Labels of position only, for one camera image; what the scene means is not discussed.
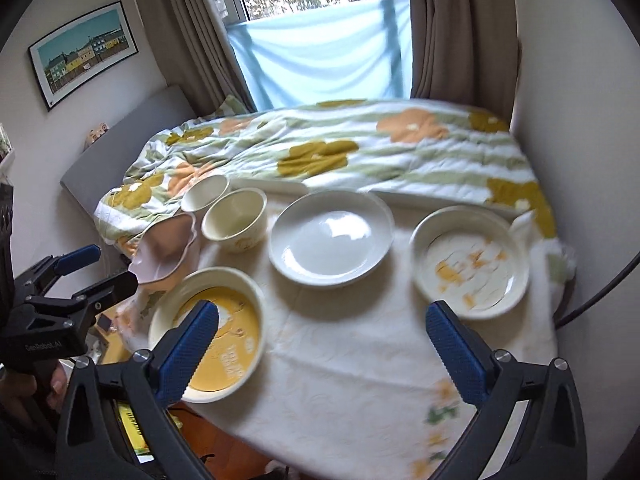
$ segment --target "picture frame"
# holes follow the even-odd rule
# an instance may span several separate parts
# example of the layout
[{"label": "picture frame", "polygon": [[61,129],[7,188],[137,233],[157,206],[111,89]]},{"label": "picture frame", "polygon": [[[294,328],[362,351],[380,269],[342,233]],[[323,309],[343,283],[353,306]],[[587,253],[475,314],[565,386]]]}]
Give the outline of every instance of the picture frame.
[{"label": "picture frame", "polygon": [[90,79],[137,53],[121,1],[83,14],[29,47],[49,110]]}]

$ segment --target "curtain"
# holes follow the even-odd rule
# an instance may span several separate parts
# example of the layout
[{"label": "curtain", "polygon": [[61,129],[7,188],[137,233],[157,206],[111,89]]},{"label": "curtain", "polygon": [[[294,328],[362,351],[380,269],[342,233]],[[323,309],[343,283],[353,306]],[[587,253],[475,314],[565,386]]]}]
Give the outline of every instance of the curtain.
[{"label": "curtain", "polygon": [[515,0],[410,0],[412,97],[487,108],[507,122],[518,75]]},{"label": "curtain", "polygon": [[341,99],[407,98],[409,0],[364,0],[227,31],[258,110]]},{"label": "curtain", "polygon": [[200,115],[234,95],[255,110],[213,0],[136,0],[167,84],[178,84]]}]

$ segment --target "table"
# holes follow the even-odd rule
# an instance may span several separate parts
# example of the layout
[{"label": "table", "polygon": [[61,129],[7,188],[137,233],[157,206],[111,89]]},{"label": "table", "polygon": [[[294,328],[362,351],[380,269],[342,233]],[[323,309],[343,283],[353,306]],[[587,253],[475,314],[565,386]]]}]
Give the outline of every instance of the table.
[{"label": "table", "polygon": [[[292,202],[269,196],[271,224]],[[369,276],[345,288],[299,286],[270,264],[267,244],[243,254],[204,244],[200,267],[251,276],[266,297],[267,348],[236,393],[190,407],[256,449],[318,478],[428,478],[475,408],[463,404],[424,329],[426,301],[414,289],[409,238],[425,209],[392,206],[396,236]],[[521,217],[530,285],[510,313],[472,327],[492,348],[548,364],[556,356],[543,243]],[[486,472],[506,456],[524,411],[512,416]]]}]

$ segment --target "blue gripper pad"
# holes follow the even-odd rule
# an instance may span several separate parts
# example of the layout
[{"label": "blue gripper pad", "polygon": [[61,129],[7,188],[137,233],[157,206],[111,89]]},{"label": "blue gripper pad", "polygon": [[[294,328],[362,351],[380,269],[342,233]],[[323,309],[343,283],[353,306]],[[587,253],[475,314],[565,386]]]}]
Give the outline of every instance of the blue gripper pad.
[{"label": "blue gripper pad", "polygon": [[217,306],[210,301],[200,300],[179,327],[169,330],[162,337],[156,346],[159,351],[162,351],[163,343],[171,342],[172,338],[178,336],[158,368],[156,400],[163,408],[182,398],[217,331]]},{"label": "blue gripper pad", "polygon": [[60,256],[60,259],[53,268],[58,276],[66,276],[78,269],[94,264],[100,259],[100,247],[97,245],[87,245],[73,251],[72,253]]},{"label": "blue gripper pad", "polygon": [[479,409],[489,397],[488,371],[465,341],[467,329],[443,301],[427,308],[426,329],[462,400]]}]

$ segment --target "brown curtain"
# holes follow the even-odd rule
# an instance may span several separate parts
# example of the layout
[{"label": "brown curtain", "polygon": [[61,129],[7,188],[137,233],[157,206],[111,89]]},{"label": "brown curtain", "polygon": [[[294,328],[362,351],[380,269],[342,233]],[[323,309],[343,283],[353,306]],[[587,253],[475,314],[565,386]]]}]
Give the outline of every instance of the brown curtain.
[{"label": "brown curtain", "polygon": [[212,113],[229,94],[255,110],[213,0],[136,3],[167,84],[180,85],[197,113]]},{"label": "brown curtain", "polygon": [[412,97],[511,120],[518,75],[515,0],[410,0]]}]

